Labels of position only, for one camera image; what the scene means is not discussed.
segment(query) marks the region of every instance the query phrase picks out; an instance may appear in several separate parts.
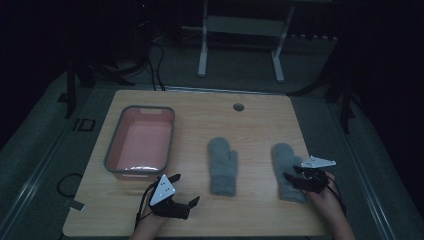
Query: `human arm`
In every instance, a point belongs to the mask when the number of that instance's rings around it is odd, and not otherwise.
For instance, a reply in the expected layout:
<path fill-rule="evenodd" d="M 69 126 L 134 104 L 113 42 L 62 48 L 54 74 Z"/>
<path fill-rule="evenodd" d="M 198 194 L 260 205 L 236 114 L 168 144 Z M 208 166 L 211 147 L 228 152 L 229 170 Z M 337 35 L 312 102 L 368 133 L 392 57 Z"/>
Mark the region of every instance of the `human arm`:
<path fill-rule="evenodd" d="M 130 240 L 152 240 L 159 233 L 163 224 L 168 218 L 156 216 L 146 204 L 141 214 L 136 229 L 130 237 Z"/>
<path fill-rule="evenodd" d="M 336 193 L 335 183 L 333 182 L 335 179 L 334 175 L 328 172 L 326 174 L 330 178 L 328 187 Z M 355 239 L 352 227 L 334 193 L 328 188 L 324 188 L 320 193 L 305 192 L 318 212 L 327 220 L 335 240 Z"/>

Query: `plastic container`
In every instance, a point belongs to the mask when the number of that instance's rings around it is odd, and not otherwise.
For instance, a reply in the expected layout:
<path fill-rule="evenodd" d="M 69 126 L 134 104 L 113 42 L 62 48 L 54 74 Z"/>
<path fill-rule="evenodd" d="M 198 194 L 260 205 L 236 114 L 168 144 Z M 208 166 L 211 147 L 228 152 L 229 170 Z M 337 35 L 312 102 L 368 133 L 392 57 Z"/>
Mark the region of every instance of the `plastic container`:
<path fill-rule="evenodd" d="M 105 168 L 120 180 L 152 180 L 165 173 L 174 130 L 169 107 L 129 106 L 120 116 Z"/>

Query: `black wire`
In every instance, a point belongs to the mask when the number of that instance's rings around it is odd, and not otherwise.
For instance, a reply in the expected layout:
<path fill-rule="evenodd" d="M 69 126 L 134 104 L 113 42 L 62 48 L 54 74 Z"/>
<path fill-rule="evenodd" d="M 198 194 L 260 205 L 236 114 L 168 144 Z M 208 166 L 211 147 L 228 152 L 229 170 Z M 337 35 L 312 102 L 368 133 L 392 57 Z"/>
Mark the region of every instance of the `black wire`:
<path fill-rule="evenodd" d="M 159 68 L 160 68 L 160 65 L 161 65 L 161 63 L 162 63 L 163 57 L 165 56 L 165 51 L 164 51 L 164 50 L 163 50 L 163 48 L 162 48 L 159 44 L 157 44 L 157 43 L 152 43 L 152 45 L 153 45 L 153 46 L 155 46 L 155 47 L 157 47 L 157 48 L 159 48 L 159 49 L 161 50 L 161 52 L 162 52 L 162 55 L 161 55 L 161 57 L 160 57 L 160 59 L 159 59 L 158 67 L 156 68 L 156 77 L 158 78 L 159 85 L 160 85 L 160 87 L 161 87 L 162 91 L 166 91 L 165 86 L 163 85 L 163 83 L 162 83 L 162 81 L 161 81 L 161 79 L 160 79 L 160 76 L 159 76 Z"/>
<path fill-rule="evenodd" d="M 65 181 L 67 178 L 69 178 L 69 177 L 73 177 L 73 176 L 77 176 L 77 177 L 82 178 L 82 175 L 81 175 L 81 174 L 79 174 L 79 173 L 70 173 L 70 174 L 68 174 L 68 175 L 64 176 L 63 178 L 61 178 L 61 179 L 60 179 L 60 181 L 57 183 L 57 185 L 56 185 L 56 190 L 57 190 L 57 192 L 58 192 L 60 195 L 62 195 L 62 196 L 64 196 L 64 197 L 75 197 L 75 194 L 66 194 L 66 193 L 64 193 L 64 192 L 62 191 L 61 187 L 60 187 L 60 186 L 62 185 L 63 181 Z"/>
<path fill-rule="evenodd" d="M 150 214 L 152 214 L 153 212 L 149 212 L 147 215 L 143 216 L 142 218 L 140 218 L 140 221 L 145 219 L 146 217 L 148 217 Z"/>
<path fill-rule="evenodd" d="M 336 197 L 337 201 L 339 202 L 339 205 L 343 211 L 343 214 L 346 216 L 346 206 L 344 205 L 343 201 L 342 201 L 342 197 L 341 197 L 341 193 L 340 193 L 340 189 L 336 183 L 336 181 L 334 181 L 334 179 L 332 179 L 331 177 L 327 176 L 328 179 L 330 179 L 331 181 L 333 181 L 334 185 L 337 188 L 337 191 L 339 192 L 339 194 L 337 194 L 330 186 L 328 186 L 327 183 L 324 183 L 319 177 L 315 176 L 312 174 L 312 177 L 315 178 L 316 180 L 318 180 L 319 182 L 321 182 L 322 184 L 325 185 L 325 187 L 330 190 L 330 192 L 332 192 L 334 194 L 334 197 Z"/>
<path fill-rule="evenodd" d="M 153 90 L 156 91 L 156 84 L 155 84 L 155 73 L 154 73 L 154 69 L 153 69 L 153 65 L 152 62 L 150 61 L 150 58 L 147 58 L 147 63 L 150 66 L 150 70 L 152 70 L 152 86 L 153 86 Z"/>
<path fill-rule="evenodd" d="M 143 209 L 144 201 L 146 200 L 147 193 L 154 187 L 154 184 L 151 184 L 146 191 L 144 191 L 143 197 L 141 198 L 140 207 L 138 208 L 138 213 L 141 214 L 141 210 Z"/>
<path fill-rule="evenodd" d="M 60 234 L 58 240 L 62 240 L 65 237 L 65 234 L 63 234 L 63 232 Z"/>
<path fill-rule="evenodd" d="M 330 179 L 331 181 L 333 181 L 334 185 L 336 186 L 338 197 L 340 198 L 340 201 L 342 200 L 342 193 L 340 191 L 339 185 L 336 183 L 336 181 L 334 179 L 332 179 L 331 177 L 327 176 L 328 179 Z"/>
<path fill-rule="evenodd" d="M 135 71 L 138 71 L 141 68 L 145 68 L 146 62 L 143 59 L 138 60 L 138 62 L 136 62 L 134 64 L 134 66 L 125 68 L 125 69 L 121 69 L 121 70 L 116 70 L 113 71 L 114 73 L 119 74 L 120 76 L 124 76 L 124 75 L 128 75 L 131 73 L 134 73 Z"/>
<path fill-rule="evenodd" d="M 326 187 L 328 188 L 328 190 L 330 190 L 334 196 L 336 197 L 337 201 L 340 204 L 340 207 L 342 208 L 343 214 L 346 216 L 346 206 L 344 205 L 343 201 L 342 201 L 342 195 L 340 193 L 339 187 L 337 186 L 336 181 L 334 181 L 334 179 L 328 177 L 331 181 L 333 181 L 334 185 L 337 188 L 337 191 L 339 192 L 339 194 L 337 194 L 330 186 L 326 185 Z"/>

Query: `cloth mitt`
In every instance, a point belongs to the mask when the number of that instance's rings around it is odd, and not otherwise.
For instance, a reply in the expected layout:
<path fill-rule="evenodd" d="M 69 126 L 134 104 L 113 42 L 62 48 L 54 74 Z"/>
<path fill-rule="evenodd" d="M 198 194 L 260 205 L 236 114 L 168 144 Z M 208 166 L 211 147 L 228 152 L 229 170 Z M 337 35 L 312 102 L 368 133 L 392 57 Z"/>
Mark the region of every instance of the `cloth mitt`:
<path fill-rule="evenodd" d="M 302 158 L 294 155 L 293 148 L 286 143 L 278 143 L 272 148 L 272 159 L 274 163 L 274 172 L 277 177 L 279 195 L 281 200 L 305 203 L 305 194 L 293 187 L 293 185 L 284 177 L 283 172 L 294 177 L 303 177 L 294 171 L 293 166 L 301 166 Z"/>
<path fill-rule="evenodd" d="M 210 192 L 213 195 L 232 197 L 236 194 L 238 155 L 230 151 L 225 138 L 217 137 L 208 143 Z"/>

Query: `wooden tabletop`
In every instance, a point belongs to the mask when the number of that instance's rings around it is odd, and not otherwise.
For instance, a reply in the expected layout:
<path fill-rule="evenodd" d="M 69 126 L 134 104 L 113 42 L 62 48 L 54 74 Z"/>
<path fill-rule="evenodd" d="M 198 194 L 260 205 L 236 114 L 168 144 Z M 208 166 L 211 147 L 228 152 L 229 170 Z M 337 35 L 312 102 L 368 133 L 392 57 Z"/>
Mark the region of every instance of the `wooden tabletop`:
<path fill-rule="evenodd" d="M 243 104 L 235 111 L 233 105 Z M 103 161 L 122 109 L 129 105 L 168 106 L 175 110 L 175 128 L 167 174 L 181 173 L 174 183 L 175 202 L 200 196 L 188 220 L 169 219 L 159 236 L 313 236 L 329 234 L 310 204 L 280 200 L 271 148 L 290 144 L 304 159 L 308 151 L 291 101 L 286 96 L 154 92 L 116 93 L 99 134 L 76 201 L 63 227 L 66 236 L 130 236 L 148 181 L 116 179 Z M 207 143 L 226 138 L 239 155 L 235 197 L 209 193 Z"/>

